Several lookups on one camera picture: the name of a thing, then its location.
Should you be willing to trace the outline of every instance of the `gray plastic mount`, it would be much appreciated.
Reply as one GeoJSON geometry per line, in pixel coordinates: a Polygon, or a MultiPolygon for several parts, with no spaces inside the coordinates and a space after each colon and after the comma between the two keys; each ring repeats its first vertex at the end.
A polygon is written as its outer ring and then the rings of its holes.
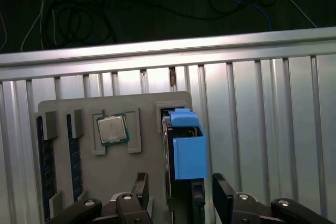
{"type": "Polygon", "coordinates": [[[165,163],[161,133],[161,109],[192,109],[187,92],[124,95],[86,99],[43,101],[45,139],[53,140],[57,191],[51,201],[53,214],[71,205],[71,166],[67,115],[71,116],[72,137],[78,138],[82,198],[97,198],[106,204],[119,192],[130,191],[137,172],[149,174],[150,196],[155,199],[153,223],[169,216],[165,190],[165,163]],[[102,146],[97,118],[125,113],[130,140],[102,146]]]}

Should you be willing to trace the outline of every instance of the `metal bolt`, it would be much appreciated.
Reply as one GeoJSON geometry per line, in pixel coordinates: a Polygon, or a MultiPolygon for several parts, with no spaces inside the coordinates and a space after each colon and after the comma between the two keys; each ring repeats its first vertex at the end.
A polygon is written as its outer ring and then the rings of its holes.
{"type": "Polygon", "coordinates": [[[247,200],[248,196],[246,194],[240,194],[239,197],[243,200],[247,200]]]}
{"type": "Polygon", "coordinates": [[[278,202],[279,204],[283,205],[284,207],[288,207],[289,206],[289,203],[285,200],[279,200],[278,202]]]}
{"type": "Polygon", "coordinates": [[[126,194],[124,196],[122,196],[123,199],[131,199],[132,198],[132,195],[130,194],[126,194]]]}
{"type": "Polygon", "coordinates": [[[89,199],[88,201],[85,202],[85,205],[86,205],[87,207],[89,207],[89,206],[94,205],[94,203],[95,203],[95,202],[94,202],[92,199],[89,199]]]}

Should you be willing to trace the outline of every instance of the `black slot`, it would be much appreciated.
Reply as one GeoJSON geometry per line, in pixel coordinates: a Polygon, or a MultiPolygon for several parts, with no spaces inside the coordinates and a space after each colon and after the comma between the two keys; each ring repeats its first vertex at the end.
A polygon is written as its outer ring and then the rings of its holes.
{"type": "Polygon", "coordinates": [[[36,130],[41,173],[43,213],[44,222],[46,223],[50,220],[49,199],[56,193],[54,148],[52,146],[52,141],[44,140],[43,120],[41,116],[36,118],[36,130]]]}

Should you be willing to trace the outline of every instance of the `dark background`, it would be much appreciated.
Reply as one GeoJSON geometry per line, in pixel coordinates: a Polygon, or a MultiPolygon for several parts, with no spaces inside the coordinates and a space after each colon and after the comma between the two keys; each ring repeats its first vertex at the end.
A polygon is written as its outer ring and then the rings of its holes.
{"type": "MultiPolygon", "coordinates": [[[[143,0],[165,6],[177,12],[198,16],[218,16],[209,7],[208,0],[143,0]]],[[[230,10],[237,6],[228,0],[213,0],[222,10],[230,10]]],[[[294,0],[318,27],[336,25],[335,0],[294,0]]],[[[6,24],[8,43],[4,52],[20,51],[21,43],[37,17],[41,0],[0,0],[0,9],[6,24]]],[[[45,5],[44,16],[50,8],[51,0],[45,5]]],[[[263,8],[273,24],[274,30],[291,30],[311,28],[312,26],[300,12],[288,1],[278,0],[272,7],[263,8]]],[[[202,36],[232,35],[268,31],[264,16],[257,10],[245,7],[240,11],[219,20],[195,20],[167,12],[154,6],[128,1],[107,0],[103,12],[113,27],[118,43],[178,39],[202,36]]],[[[106,25],[97,16],[93,16],[93,31],[89,41],[99,43],[106,34],[106,25]]],[[[67,21],[60,20],[61,26],[67,21]]],[[[89,31],[87,18],[82,18],[79,34],[89,31]]],[[[49,26],[46,34],[52,34],[49,26]]],[[[56,30],[57,41],[62,38],[56,30]]],[[[29,35],[24,51],[41,50],[39,22],[29,35]]],[[[0,45],[4,41],[3,28],[0,26],[0,45]]],[[[109,38],[103,44],[112,44],[109,38]]],[[[84,46],[82,42],[70,42],[64,48],[84,46]]]]}

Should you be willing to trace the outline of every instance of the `corrugated metal wall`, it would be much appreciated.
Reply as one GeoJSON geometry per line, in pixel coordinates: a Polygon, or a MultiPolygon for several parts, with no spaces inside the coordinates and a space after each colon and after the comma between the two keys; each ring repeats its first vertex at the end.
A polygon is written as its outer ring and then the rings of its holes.
{"type": "MultiPolygon", "coordinates": [[[[0,219],[39,223],[29,123],[39,102],[188,91],[209,134],[213,172],[261,202],[292,198],[336,221],[335,82],[335,55],[5,81],[0,219]]],[[[213,223],[210,193],[207,213],[213,223]]]]}

